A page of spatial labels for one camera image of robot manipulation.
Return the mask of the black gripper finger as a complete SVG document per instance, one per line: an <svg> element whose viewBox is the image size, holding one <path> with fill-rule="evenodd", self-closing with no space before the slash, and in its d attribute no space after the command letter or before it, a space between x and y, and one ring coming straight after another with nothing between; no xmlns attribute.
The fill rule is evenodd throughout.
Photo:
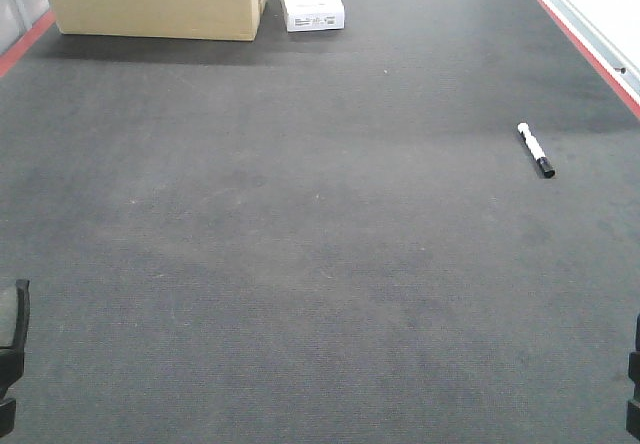
<svg viewBox="0 0 640 444"><path fill-rule="evenodd" d="M636 439L640 438L639 422L639 322L636 322L635 349L629 354L628 377L634 384L633 397L627 402L626 430Z"/></svg>
<svg viewBox="0 0 640 444"><path fill-rule="evenodd" d="M1 436L14 429L17 402L7 392L24 373L30 319L30 281L18 279L1 290Z"/></svg>

